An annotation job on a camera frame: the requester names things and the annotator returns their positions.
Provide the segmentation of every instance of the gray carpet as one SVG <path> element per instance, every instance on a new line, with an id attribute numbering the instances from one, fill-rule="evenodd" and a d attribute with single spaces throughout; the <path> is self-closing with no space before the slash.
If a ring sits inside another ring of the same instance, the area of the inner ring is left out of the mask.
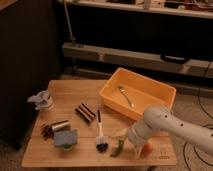
<path id="1" fill-rule="evenodd" d="M 77 79 L 75 77 L 63 76 L 62 79 Z M 202 98 L 201 99 L 203 106 L 205 109 L 213 115 L 213 99 L 210 98 Z M 173 106 L 173 113 L 177 117 L 182 120 L 189 121 L 198 125 L 205 125 L 205 124 L 213 124 L 213 120 L 210 119 L 204 112 L 201 110 L 198 98 L 196 96 L 190 95 L 183 95 L 177 93 L 175 103 Z M 174 149 L 177 155 L 178 164 L 176 166 L 157 166 L 156 168 L 152 168 L 155 171 L 187 171 L 186 163 L 184 162 L 183 158 L 183 145 L 185 143 L 179 137 L 171 135 L 171 139 L 174 145 Z M 148 167 L 131 167 L 131 168 L 22 168 L 21 167 L 21 160 L 23 157 L 23 153 L 26 147 L 26 143 L 22 147 L 22 149 L 17 152 L 8 147 L 7 145 L 0 144 L 0 171 L 62 171 L 62 170 L 70 170 L 70 171 L 81 171 L 81 170 L 97 170 L 97 171 L 142 171 L 147 170 Z M 201 156 L 209 163 L 213 164 L 213 157 L 199 151 Z M 192 171 L 210 171 L 213 170 L 213 167 L 208 166 L 204 162 L 200 161 L 198 157 L 195 155 L 193 151 L 193 147 L 190 144 L 186 146 L 186 159 L 188 161 L 189 167 Z"/>

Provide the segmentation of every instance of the green vegetable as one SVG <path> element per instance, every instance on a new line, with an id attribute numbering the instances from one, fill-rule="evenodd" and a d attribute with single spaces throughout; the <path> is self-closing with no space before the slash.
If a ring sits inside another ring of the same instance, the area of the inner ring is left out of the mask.
<path id="1" fill-rule="evenodd" d="M 110 157 L 117 157 L 123 150 L 125 140 L 118 140 L 118 147 L 114 148 Z"/>

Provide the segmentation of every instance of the orange object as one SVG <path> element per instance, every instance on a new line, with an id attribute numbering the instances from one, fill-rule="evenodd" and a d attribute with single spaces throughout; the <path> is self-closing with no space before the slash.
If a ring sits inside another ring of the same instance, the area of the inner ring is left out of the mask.
<path id="1" fill-rule="evenodd" d="M 150 142 L 147 142 L 141 151 L 141 156 L 142 157 L 148 157 L 153 151 L 153 145 Z"/>

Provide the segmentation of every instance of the brush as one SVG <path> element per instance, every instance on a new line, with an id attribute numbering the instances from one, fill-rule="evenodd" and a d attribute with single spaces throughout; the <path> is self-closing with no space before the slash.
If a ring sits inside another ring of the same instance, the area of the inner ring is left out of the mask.
<path id="1" fill-rule="evenodd" d="M 100 153 L 102 153 L 107 150 L 108 143 L 107 137 L 104 136 L 103 133 L 100 110 L 98 110 L 98 129 L 99 129 L 99 136 L 96 137 L 96 148 Z"/>

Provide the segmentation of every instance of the metal spoon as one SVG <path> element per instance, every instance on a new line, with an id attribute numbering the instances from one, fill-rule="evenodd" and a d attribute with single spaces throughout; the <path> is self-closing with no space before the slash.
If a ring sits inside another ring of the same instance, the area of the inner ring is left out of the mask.
<path id="1" fill-rule="evenodd" d="M 123 94 L 123 96 L 125 97 L 125 99 L 127 100 L 128 104 L 130 107 L 134 107 L 135 105 L 130 101 L 130 99 L 128 98 L 128 96 L 126 95 L 126 91 L 124 89 L 124 87 L 122 86 L 118 86 L 119 91 L 121 92 L 121 94 Z"/>

